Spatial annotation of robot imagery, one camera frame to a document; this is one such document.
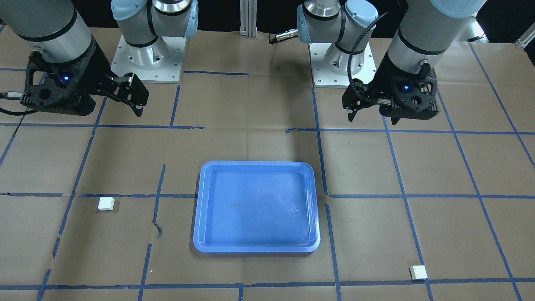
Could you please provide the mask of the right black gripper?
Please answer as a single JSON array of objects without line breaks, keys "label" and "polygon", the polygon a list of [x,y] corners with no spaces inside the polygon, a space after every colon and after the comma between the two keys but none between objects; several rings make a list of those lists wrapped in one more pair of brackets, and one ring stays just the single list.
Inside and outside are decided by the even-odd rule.
[{"label": "right black gripper", "polygon": [[114,74],[102,49],[91,40],[78,58],[65,63],[50,63],[45,50],[34,46],[25,73],[20,103],[34,110],[54,114],[86,116],[95,109],[91,95],[111,97],[124,103],[141,117],[149,91],[134,73]]}]

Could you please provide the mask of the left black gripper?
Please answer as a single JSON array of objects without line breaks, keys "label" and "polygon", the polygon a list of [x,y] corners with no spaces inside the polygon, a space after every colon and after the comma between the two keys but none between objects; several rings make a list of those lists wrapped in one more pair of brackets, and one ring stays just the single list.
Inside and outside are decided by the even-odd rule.
[{"label": "left black gripper", "polygon": [[358,111],[374,105],[390,117],[392,125],[400,119],[429,120],[439,114],[436,103],[436,74],[428,59],[417,64],[416,73],[401,70],[385,55],[369,84],[352,79],[342,95],[342,107],[353,122]]}]

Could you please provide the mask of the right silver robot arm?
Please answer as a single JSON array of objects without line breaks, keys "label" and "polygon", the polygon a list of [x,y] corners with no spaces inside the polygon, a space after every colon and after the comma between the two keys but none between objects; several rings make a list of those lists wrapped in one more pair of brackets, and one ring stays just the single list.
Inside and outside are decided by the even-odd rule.
[{"label": "right silver robot arm", "polygon": [[128,71],[117,74],[70,0],[2,0],[1,19],[24,40],[31,53],[21,92],[1,93],[19,101],[23,116],[36,112],[86,116],[92,95],[124,103],[138,117],[149,91],[138,72],[171,63],[166,38],[191,38],[198,28],[196,0],[113,0],[113,18],[126,43]]}]

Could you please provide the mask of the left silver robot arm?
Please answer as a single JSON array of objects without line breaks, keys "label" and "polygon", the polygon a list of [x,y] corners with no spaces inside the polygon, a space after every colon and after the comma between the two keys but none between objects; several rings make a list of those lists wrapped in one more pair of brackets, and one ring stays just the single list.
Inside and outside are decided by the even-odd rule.
[{"label": "left silver robot arm", "polygon": [[297,8],[304,43],[331,43],[342,54],[333,69],[349,85],[342,107],[353,121],[358,111],[378,105],[395,125],[400,119],[429,120],[439,114],[434,67],[483,0],[409,0],[380,66],[369,83],[353,79],[355,57],[364,52],[376,24],[386,16],[367,0],[306,0]]}]

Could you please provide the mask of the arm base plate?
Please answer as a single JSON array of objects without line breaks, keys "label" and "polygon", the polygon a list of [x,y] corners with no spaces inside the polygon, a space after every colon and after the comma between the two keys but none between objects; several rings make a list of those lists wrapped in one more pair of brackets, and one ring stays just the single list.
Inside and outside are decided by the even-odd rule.
[{"label": "arm base plate", "polygon": [[120,37],[111,70],[122,76],[134,73],[143,83],[179,84],[187,38],[160,37],[150,46],[136,48]]},{"label": "arm base plate", "polygon": [[[349,85],[349,54],[341,52],[333,43],[310,43],[309,53],[314,87],[346,88]],[[377,68],[369,43],[362,53],[352,57],[350,70],[353,79],[365,84],[373,80]]]}]

